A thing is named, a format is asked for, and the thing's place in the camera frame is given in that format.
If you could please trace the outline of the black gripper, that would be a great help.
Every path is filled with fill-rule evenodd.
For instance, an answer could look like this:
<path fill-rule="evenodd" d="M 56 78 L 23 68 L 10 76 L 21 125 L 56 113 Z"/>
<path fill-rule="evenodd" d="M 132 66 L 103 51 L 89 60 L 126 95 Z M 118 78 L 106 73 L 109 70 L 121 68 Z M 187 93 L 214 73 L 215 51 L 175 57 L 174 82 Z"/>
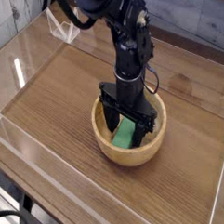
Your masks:
<path fill-rule="evenodd" d="M 145 97 L 145 68 L 134 78 L 125 79 L 118 73 L 116 82 L 99 84 L 100 101 L 105 114 L 106 125 L 113 132 L 119 124 L 120 115 L 135 124 L 131 141 L 132 148 L 139 148 L 146 134 L 154 131 L 157 111 Z"/>

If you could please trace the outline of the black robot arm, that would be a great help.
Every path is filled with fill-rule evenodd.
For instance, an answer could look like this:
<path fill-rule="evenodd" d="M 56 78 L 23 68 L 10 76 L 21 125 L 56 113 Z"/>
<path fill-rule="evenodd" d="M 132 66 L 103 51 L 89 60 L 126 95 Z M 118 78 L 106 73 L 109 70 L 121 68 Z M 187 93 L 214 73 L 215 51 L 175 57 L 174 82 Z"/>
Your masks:
<path fill-rule="evenodd" d="M 135 124 L 130 146 L 137 148 L 154 130 L 157 111 L 146 100 L 145 72 L 150 68 L 154 43 L 145 0 L 74 0 L 87 16 L 80 21 L 67 0 L 56 0 L 67 18 L 82 30 L 89 30 L 99 19 L 110 28 L 115 48 L 115 82 L 99 84 L 100 101 L 110 131 L 121 116 Z"/>

